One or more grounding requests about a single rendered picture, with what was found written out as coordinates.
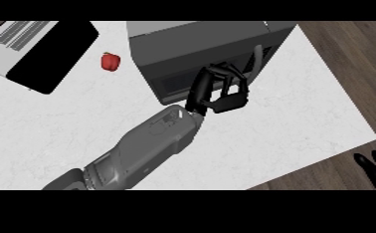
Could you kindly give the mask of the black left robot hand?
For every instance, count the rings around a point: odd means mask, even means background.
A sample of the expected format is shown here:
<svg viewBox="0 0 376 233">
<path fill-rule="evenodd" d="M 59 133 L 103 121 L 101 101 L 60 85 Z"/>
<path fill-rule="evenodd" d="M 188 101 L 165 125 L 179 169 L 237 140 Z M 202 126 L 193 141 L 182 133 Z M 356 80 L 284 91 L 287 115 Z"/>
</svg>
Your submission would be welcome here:
<svg viewBox="0 0 376 233">
<path fill-rule="evenodd" d="M 228 93 L 233 78 L 238 79 L 237 92 Z M 213 82 L 221 81 L 219 98 L 212 102 L 210 93 Z M 185 110 L 205 116 L 206 110 L 212 109 L 216 114 L 240 109 L 247 103 L 247 84 L 246 77 L 230 63 L 210 64 L 202 67 L 194 77 L 188 94 Z"/>
</svg>

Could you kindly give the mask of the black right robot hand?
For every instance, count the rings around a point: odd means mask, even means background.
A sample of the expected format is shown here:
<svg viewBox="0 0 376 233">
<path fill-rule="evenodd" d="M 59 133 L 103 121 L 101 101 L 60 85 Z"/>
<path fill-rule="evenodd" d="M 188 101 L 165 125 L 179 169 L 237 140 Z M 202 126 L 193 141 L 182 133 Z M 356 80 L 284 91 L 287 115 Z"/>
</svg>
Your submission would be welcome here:
<svg viewBox="0 0 376 233">
<path fill-rule="evenodd" d="M 353 160 L 356 164 L 359 165 L 359 167 L 362 168 L 365 175 L 368 177 L 368 180 L 373 186 L 376 187 L 376 150 L 371 151 L 371 157 L 373 157 L 373 161 L 370 161 L 362 154 L 359 153 L 353 154 Z"/>
</svg>

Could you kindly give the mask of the dark grey microwave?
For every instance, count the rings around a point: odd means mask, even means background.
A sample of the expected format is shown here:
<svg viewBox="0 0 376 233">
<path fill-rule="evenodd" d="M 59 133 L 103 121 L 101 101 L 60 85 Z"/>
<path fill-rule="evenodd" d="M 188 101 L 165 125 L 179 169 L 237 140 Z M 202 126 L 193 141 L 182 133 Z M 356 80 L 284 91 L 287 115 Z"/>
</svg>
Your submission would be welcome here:
<svg viewBox="0 0 376 233">
<path fill-rule="evenodd" d="M 182 101 L 199 70 L 230 63 L 253 79 L 293 21 L 129 21 L 131 58 L 162 105 Z"/>
</svg>

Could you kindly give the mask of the red bell pepper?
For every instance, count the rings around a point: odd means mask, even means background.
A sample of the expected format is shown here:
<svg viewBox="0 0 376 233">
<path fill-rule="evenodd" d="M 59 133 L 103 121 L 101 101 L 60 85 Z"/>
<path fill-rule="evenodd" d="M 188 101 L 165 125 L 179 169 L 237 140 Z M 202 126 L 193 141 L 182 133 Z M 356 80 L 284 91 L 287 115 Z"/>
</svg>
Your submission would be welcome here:
<svg viewBox="0 0 376 233">
<path fill-rule="evenodd" d="M 112 53 L 104 53 L 101 56 L 101 68 L 113 72 L 120 64 L 120 57 Z"/>
</svg>

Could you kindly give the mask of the black and grey stove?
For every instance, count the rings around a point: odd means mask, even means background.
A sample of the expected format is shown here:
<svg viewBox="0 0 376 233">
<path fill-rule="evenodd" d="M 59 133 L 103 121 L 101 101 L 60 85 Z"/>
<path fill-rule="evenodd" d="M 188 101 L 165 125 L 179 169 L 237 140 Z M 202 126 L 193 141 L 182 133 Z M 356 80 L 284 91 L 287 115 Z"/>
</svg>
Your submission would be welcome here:
<svg viewBox="0 0 376 233">
<path fill-rule="evenodd" d="M 0 77 L 50 95 L 97 38 L 90 21 L 0 21 Z"/>
</svg>

